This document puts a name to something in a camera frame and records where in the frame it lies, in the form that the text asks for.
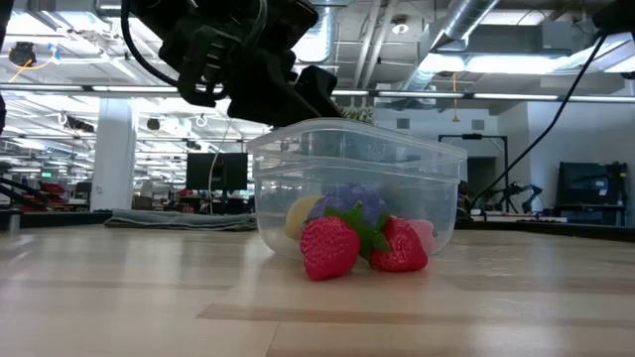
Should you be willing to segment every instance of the green leaves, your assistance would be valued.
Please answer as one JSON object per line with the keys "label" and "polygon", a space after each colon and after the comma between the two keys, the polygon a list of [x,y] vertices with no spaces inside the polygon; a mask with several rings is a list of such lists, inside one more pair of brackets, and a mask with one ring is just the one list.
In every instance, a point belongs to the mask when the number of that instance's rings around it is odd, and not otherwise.
{"label": "green leaves", "polygon": [[357,237],[361,243],[361,249],[359,255],[367,261],[370,261],[370,254],[373,248],[384,252],[390,253],[390,245],[381,232],[384,226],[388,222],[390,214],[386,211],[382,212],[377,219],[377,226],[373,227],[364,223],[362,220],[362,202],[358,201],[355,206],[347,212],[340,212],[335,208],[327,207],[325,210],[326,217],[338,217],[348,224],[353,230],[357,232]]}

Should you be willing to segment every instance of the clear plastic container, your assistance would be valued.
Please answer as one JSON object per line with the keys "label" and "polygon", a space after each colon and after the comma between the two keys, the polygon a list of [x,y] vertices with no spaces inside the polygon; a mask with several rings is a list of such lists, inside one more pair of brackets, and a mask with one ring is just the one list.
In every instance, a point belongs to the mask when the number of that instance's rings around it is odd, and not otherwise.
{"label": "clear plastic container", "polygon": [[374,201],[378,195],[391,215],[431,222],[434,242],[423,242],[428,253],[437,253],[452,235],[464,149],[344,119],[304,121],[247,148],[254,159],[260,235],[279,254],[302,258],[299,239],[308,210],[352,187],[371,192],[366,194]]}

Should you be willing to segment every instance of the column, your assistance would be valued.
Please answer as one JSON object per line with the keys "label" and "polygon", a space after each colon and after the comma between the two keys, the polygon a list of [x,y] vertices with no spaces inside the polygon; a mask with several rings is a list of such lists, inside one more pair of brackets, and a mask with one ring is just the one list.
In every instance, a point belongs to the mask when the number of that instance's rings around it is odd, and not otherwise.
{"label": "column", "polygon": [[90,210],[130,209],[138,117],[127,99],[102,98]]}

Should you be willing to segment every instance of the pink fruit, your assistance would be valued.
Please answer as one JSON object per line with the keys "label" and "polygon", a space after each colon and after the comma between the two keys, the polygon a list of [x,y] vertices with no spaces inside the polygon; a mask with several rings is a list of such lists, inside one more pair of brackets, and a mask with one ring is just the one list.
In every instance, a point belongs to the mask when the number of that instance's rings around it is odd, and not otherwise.
{"label": "pink fruit", "polygon": [[323,281],[338,278],[351,270],[361,244],[355,232],[338,217],[324,217],[305,227],[300,250],[309,278]]}
{"label": "pink fruit", "polygon": [[370,255],[370,265],[374,269],[399,273],[415,272],[426,267],[428,255],[417,232],[407,221],[391,216],[383,233],[392,252],[374,250]]}
{"label": "pink fruit", "polygon": [[408,221],[411,227],[417,232],[419,240],[424,247],[424,250],[429,255],[435,251],[437,242],[435,241],[435,225],[425,219],[417,219]]}

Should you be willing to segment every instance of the wooden table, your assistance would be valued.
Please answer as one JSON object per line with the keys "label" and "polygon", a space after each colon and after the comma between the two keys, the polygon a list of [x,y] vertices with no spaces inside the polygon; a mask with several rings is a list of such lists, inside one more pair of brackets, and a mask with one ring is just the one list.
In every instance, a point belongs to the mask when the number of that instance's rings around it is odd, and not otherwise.
{"label": "wooden table", "polygon": [[25,230],[0,356],[635,356],[635,245],[461,231],[424,272],[318,284],[254,233]]}

